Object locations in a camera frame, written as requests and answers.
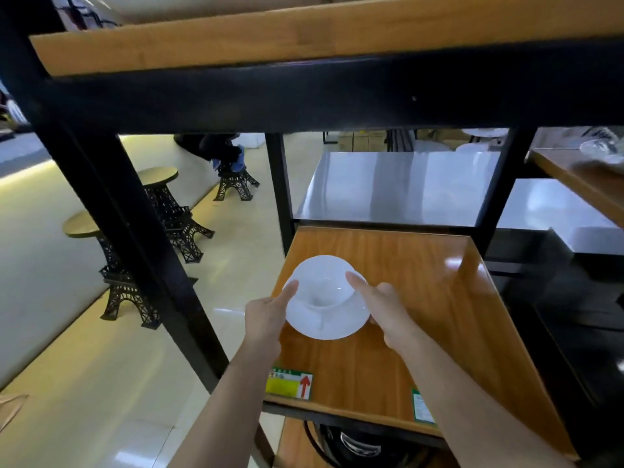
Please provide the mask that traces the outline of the person's left hand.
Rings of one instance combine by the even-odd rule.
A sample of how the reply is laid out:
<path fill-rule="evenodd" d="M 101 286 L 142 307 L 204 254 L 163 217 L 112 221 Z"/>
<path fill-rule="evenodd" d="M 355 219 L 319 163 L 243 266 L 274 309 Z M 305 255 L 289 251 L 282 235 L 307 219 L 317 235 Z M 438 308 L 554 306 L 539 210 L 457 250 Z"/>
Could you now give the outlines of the person's left hand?
<path fill-rule="evenodd" d="M 245 338 L 243 348 L 254 357 L 274 361 L 280 354 L 280 334 L 286 322 L 286 312 L 271 309 L 273 298 L 248 302 L 245 307 Z"/>

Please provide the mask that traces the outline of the white ceramic bowl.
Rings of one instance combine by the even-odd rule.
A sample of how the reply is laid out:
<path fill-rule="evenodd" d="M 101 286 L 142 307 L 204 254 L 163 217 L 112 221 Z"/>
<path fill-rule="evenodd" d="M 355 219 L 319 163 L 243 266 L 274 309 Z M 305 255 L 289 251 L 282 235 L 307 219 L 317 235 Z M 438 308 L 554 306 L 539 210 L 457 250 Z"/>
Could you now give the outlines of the white ceramic bowl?
<path fill-rule="evenodd" d="M 346 273 L 355 269 L 344 259 L 317 255 L 302 261 L 291 279 L 298 281 L 295 298 L 313 311 L 327 311 L 346 303 L 355 293 Z"/>

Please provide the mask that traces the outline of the white saucer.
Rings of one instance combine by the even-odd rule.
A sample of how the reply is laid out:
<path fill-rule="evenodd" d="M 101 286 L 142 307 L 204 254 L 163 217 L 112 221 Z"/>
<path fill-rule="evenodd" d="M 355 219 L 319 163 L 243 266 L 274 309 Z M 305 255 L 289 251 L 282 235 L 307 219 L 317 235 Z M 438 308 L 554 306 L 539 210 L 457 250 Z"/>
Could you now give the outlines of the white saucer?
<path fill-rule="evenodd" d="M 295 298 L 286 310 L 286 322 L 303 336 L 337 340 L 351 336 L 368 322 L 370 312 L 360 294 L 327 311 L 313 311 Z"/>

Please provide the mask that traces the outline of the person's right forearm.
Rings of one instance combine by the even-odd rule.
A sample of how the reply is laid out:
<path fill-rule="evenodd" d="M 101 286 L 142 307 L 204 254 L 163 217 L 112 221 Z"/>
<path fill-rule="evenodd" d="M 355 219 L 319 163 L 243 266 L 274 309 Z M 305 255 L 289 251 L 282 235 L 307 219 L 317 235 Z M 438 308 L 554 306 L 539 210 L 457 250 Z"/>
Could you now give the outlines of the person's right forearm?
<path fill-rule="evenodd" d="M 576 468 L 415 324 L 384 329 L 461 468 Z"/>

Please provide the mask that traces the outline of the person's left forearm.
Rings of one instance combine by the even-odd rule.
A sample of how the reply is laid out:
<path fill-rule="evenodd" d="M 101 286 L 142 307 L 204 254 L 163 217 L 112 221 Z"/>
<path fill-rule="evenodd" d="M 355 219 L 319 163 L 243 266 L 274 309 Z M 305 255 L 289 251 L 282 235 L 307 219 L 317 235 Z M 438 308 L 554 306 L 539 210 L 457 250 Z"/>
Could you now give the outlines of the person's left forearm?
<path fill-rule="evenodd" d="M 278 337 L 246 337 L 167 468 L 247 468 Z"/>

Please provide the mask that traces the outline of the yellow green label red arrow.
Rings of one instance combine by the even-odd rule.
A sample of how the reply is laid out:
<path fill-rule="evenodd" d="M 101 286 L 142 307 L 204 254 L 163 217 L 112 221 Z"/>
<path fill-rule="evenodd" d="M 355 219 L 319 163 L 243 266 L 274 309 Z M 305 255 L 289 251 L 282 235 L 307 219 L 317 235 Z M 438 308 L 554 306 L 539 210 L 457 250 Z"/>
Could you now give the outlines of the yellow green label red arrow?
<path fill-rule="evenodd" d="M 273 367 L 269 372 L 265 392 L 281 397 L 309 400 L 312 384 L 311 373 Z"/>

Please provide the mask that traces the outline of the stainless steel table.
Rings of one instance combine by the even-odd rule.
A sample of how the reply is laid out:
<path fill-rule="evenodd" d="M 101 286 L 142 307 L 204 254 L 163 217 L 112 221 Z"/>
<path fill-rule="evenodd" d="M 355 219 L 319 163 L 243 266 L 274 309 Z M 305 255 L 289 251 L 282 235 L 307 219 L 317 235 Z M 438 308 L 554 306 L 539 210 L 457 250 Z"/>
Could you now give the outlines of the stainless steel table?
<path fill-rule="evenodd" d="M 498 158 L 498 152 L 326 152 L 293 215 L 472 227 Z M 553 229 L 576 253 L 624 256 L 624 230 L 550 178 L 515 180 L 497 226 Z"/>

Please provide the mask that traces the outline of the black tower-shaped stool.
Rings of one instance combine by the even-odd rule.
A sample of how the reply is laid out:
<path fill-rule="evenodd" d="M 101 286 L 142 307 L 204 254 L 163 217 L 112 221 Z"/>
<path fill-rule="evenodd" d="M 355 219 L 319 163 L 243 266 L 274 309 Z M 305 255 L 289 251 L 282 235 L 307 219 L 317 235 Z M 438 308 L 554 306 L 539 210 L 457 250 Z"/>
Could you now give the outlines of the black tower-shaped stool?
<path fill-rule="evenodd" d="M 161 324 L 158 311 L 144 297 L 135 279 L 89 212 L 83 210 L 74 214 L 65 220 L 62 230 L 70 238 L 95 238 L 102 248 L 106 265 L 99 272 L 104 283 L 109 285 L 109 297 L 104 313 L 100 318 L 105 321 L 115 321 L 118 318 L 121 303 L 129 301 L 140 314 L 142 327 L 156 330 Z"/>
<path fill-rule="evenodd" d="M 197 234 L 212 239 L 214 230 L 203 227 L 193 219 L 191 209 L 181 206 L 172 195 L 168 184 L 178 178 L 173 166 L 155 166 L 138 172 L 138 177 L 159 217 L 170 243 L 180 251 L 187 264 L 199 263 L 203 252 L 195 243 Z"/>
<path fill-rule="evenodd" d="M 216 169 L 220 181 L 214 201 L 223 201 L 227 191 L 230 188 L 235 189 L 238 192 L 241 201 L 252 201 L 254 196 L 248 186 L 251 185 L 258 188 L 260 183 L 249 174 L 246 166 L 243 165 L 241 170 L 238 172 L 235 172 L 232 167 L 233 164 L 221 163 Z"/>

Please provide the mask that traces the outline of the green white label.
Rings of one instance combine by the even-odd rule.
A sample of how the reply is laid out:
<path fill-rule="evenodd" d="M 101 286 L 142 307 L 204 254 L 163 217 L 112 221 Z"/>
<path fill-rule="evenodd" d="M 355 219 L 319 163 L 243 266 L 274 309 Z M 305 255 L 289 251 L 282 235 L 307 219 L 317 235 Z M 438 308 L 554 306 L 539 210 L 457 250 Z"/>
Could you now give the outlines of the green white label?
<path fill-rule="evenodd" d="M 418 392 L 417 389 L 412 388 L 412 411 L 414 420 L 417 423 L 426 424 L 426 425 L 436 425 L 434 418 L 427 407 L 422 395 Z"/>

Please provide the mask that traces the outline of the cardboard boxes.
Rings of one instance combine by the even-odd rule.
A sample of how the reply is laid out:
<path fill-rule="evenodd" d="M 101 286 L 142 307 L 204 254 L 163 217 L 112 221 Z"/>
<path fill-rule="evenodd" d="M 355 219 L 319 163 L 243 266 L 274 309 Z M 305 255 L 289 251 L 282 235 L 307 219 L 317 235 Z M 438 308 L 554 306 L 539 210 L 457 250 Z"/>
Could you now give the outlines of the cardboard boxes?
<path fill-rule="evenodd" d="M 387 132 L 386 130 L 339 132 L 337 148 L 340 152 L 388 151 Z"/>

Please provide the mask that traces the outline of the black round appliance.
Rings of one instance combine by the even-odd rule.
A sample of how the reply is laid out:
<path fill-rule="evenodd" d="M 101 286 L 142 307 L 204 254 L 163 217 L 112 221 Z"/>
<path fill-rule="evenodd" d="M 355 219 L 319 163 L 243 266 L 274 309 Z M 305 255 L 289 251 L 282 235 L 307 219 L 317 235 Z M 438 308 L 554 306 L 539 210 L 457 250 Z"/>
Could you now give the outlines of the black round appliance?
<path fill-rule="evenodd" d="M 428 468 L 438 450 L 388 437 L 303 421 L 311 447 L 331 468 Z"/>

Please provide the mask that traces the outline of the narrow wooden side shelf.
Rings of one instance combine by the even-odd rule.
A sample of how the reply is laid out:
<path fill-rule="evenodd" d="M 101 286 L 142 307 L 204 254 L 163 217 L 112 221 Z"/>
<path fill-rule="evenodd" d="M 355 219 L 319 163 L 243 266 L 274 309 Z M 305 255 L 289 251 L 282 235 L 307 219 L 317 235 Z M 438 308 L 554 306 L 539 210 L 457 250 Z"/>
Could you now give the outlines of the narrow wooden side shelf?
<path fill-rule="evenodd" d="M 624 229 L 624 175 L 585 158 L 579 149 L 533 149 L 528 159 Z"/>

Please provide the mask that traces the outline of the long wooden shelf board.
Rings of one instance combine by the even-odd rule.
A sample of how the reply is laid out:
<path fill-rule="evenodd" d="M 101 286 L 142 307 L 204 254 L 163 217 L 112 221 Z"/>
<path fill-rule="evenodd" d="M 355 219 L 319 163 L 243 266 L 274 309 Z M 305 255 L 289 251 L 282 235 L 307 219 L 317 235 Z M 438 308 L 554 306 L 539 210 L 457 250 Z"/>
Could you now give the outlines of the long wooden shelf board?
<path fill-rule="evenodd" d="M 29 37 L 53 77 L 624 36 L 624 0 L 367 0 Z"/>

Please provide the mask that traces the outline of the clear plastic bag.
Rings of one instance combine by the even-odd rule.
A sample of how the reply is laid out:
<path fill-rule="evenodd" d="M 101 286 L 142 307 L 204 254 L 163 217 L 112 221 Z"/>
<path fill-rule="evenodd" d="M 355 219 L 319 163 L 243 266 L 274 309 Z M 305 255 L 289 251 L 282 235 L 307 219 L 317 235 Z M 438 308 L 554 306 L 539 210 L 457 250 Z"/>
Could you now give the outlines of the clear plastic bag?
<path fill-rule="evenodd" d="M 624 126 L 593 126 L 579 146 L 587 159 L 624 176 Z"/>

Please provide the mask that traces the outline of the black metal shelf frame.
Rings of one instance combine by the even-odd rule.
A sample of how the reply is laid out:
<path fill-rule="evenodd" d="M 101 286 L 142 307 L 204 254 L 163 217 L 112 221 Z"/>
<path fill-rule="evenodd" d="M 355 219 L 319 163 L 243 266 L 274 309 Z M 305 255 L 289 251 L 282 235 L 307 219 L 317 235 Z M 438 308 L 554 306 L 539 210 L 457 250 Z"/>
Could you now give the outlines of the black metal shelf frame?
<path fill-rule="evenodd" d="M 470 236 L 485 254 L 520 150 L 538 127 L 624 123 L 624 36 L 53 77 L 29 37 L 64 32 L 51 0 L 0 0 L 0 77 L 208 390 L 228 359 L 139 192 L 119 133 L 266 133 L 288 252 L 296 220 L 288 211 L 284 133 L 509 126 L 477 224 L 445 234 Z"/>

